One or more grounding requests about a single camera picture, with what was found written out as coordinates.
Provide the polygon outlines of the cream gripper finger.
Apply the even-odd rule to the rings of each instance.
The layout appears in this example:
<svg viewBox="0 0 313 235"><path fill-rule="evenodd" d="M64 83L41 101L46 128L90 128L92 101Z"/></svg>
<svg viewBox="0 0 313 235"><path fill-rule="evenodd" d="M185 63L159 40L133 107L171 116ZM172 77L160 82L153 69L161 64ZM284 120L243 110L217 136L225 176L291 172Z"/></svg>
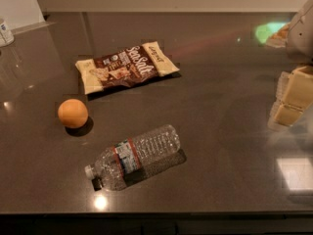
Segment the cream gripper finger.
<svg viewBox="0 0 313 235"><path fill-rule="evenodd" d="M284 106L281 102L276 101L270 111L267 126L272 130L286 130L296 123L303 112Z"/></svg>
<svg viewBox="0 0 313 235"><path fill-rule="evenodd" d="M283 71L276 98L285 106L306 110L313 103L313 67L298 66L291 73Z"/></svg>

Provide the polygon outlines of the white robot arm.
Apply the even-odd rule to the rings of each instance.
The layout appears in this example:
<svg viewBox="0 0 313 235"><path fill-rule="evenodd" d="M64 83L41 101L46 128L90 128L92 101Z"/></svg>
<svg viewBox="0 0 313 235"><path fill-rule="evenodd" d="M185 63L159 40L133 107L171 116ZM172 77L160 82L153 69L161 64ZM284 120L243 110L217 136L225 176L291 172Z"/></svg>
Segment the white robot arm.
<svg viewBox="0 0 313 235"><path fill-rule="evenodd" d="M293 71L281 73L268 119L270 129L283 131L313 104L313 0L307 0L289 23L268 37L266 45L285 47L297 63Z"/></svg>

